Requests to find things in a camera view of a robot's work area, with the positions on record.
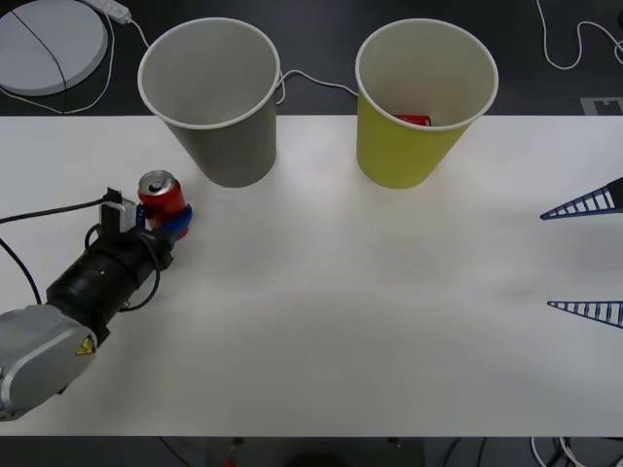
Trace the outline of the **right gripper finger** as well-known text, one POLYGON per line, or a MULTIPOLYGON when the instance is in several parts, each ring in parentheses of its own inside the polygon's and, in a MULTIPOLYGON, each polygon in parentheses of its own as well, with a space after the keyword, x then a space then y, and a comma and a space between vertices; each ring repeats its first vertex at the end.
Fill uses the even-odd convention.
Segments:
POLYGON ((557 302, 547 305, 569 314, 621 329, 623 327, 623 304, 621 301, 557 302))
POLYGON ((539 216, 540 220, 587 217, 622 212, 623 180, 618 178, 592 192, 571 199, 539 216))

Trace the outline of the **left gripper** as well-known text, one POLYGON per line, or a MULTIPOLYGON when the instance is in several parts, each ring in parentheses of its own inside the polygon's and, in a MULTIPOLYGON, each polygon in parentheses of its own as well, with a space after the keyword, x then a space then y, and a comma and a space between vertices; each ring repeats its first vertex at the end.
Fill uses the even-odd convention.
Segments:
POLYGON ((137 280, 146 280, 152 273, 166 270, 172 263, 172 243, 186 235, 193 217, 193 209, 187 204, 175 212, 157 211, 151 218, 151 228, 159 233, 144 231, 146 211, 142 204, 135 210, 137 229, 127 235, 129 249, 127 265, 137 280))

